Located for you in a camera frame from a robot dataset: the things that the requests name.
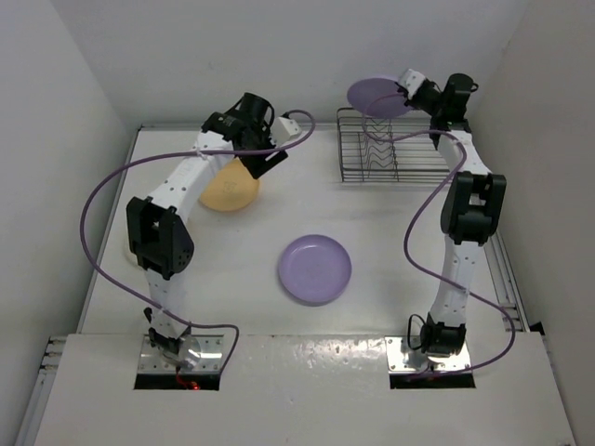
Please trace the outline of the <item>orange plastic plate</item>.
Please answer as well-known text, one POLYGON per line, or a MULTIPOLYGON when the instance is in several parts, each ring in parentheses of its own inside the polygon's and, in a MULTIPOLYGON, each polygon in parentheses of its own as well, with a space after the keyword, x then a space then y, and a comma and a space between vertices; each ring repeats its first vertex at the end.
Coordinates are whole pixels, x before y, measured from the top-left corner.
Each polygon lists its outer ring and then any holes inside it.
POLYGON ((199 203, 216 212, 239 211, 256 200, 259 186, 241 161, 233 160, 210 181, 199 203))

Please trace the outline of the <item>purple plastic plate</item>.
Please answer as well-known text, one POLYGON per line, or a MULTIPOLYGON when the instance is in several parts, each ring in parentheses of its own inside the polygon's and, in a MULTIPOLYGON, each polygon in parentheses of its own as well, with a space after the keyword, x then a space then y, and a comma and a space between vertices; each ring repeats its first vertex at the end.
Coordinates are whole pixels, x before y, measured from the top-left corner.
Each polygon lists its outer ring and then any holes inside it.
POLYGON ((322 234, 296 238, 280 254, 279 283, 300 305, 320 307, 337 300, 350 284, 352 264, 337 240, 322 234))
POLYGON ((379 119, 394 119, 412 110, 405 104, 407 98, 398 79, 388 75, 357 81, 348 89, 347 101, 357 112, 379 119))

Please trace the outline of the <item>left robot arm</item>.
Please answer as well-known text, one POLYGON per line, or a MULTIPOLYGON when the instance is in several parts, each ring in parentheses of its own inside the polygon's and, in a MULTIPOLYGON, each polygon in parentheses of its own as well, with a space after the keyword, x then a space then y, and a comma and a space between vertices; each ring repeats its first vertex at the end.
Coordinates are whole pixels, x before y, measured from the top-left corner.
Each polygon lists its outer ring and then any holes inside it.
POLYGON ((203 123, 193 149, 174 171, 144 199, 126 206, 129 249, 144 270, 150 299, 159 310, 146 310, 149 338, 167 357, 184 361, 191 327, 174 319, 186 300, 185 269, 194 254, 187 229, 190 213, 217 174, 238 159, 253 178, 260 178, 286 159, 270 155, 297 138, 299 124, 277 116, 264 98, 245 93, 225 112, 212 113, 203 123))

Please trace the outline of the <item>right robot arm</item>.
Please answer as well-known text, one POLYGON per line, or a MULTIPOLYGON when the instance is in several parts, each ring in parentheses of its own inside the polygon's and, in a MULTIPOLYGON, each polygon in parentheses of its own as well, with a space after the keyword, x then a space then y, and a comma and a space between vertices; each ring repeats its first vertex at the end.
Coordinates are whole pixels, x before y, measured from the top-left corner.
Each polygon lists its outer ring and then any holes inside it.
POLYGON ((408 96, 430 117, 430 138, 450 170, 440 227, 445 256, 434 302, 416 349, 434 357, 458 354, 466 338, 466 310, 477 257, 495 234, 507 180, 484 164, 474 147, 467 104, 477 84, 464 73, 449 76, 444 88, 424 80, 408 96))

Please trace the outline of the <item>cream plastic plate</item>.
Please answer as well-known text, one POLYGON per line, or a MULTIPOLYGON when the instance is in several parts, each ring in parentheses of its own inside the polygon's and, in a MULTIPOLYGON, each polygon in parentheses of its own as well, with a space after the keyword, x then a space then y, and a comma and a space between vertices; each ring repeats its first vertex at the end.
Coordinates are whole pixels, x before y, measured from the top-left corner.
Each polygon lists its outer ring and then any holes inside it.
POLYGON ((123 251, 123 256, 124 256, 125 260, 134 269, 140 269, 136 255, 130 250, 129 239, 128 239, 128 235, 126 233, 123 235, 122 240, 123 240, 122 251, 123 251))

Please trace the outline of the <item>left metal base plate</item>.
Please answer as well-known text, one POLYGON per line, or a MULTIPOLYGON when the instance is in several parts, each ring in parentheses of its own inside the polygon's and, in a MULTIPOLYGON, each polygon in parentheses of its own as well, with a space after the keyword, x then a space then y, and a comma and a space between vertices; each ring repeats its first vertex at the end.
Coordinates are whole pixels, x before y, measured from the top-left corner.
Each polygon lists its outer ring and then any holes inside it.
POLYGON ((218 374, 223 362, 222 335, 192 335, 183 340, 178 353, 165 352, 143 339, 139 354, 139 374, 218 374))

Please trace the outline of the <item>metal base plate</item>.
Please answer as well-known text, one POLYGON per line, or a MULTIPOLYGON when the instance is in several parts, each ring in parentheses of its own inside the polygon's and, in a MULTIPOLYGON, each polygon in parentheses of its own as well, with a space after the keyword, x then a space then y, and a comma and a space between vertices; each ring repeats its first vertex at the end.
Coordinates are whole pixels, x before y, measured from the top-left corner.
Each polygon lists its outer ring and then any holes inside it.
POLYGON ((178 353, 165 352, 143 339, 139 354, 139 374, 218 374, 223 362, 222 335, 192 335, 183 340, 178 353))
POLYGON ((467 343, 463 344, 459 353, 447 356, 413 350, 405 336, 386 336, 384 340, 391 375, 470 373, 471 359, 467 343))

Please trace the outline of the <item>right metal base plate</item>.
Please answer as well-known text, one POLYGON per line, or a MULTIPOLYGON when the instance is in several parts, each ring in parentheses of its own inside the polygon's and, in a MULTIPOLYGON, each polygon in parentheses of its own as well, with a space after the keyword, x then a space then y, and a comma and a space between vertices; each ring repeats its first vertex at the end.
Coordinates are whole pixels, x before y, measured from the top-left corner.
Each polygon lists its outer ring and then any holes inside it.
POLYGON ((447 356, 413 350, 405 336, 386 336, 384 340, 391 375, 470 373, 471 359, 467 343, 463 344, 459 353, 447 356))

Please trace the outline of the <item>aluminium frame rail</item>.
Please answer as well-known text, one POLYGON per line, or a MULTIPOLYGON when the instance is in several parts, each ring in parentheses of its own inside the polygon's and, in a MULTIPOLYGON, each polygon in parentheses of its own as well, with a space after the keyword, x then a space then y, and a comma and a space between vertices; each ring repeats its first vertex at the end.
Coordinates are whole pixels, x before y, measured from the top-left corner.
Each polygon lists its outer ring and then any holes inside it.
POLYGON ((496 291, 497 303, 512 318, 516 332, 529 332, 529 322, 506 245, 498 232, 484 246, 484 252, 496 291))

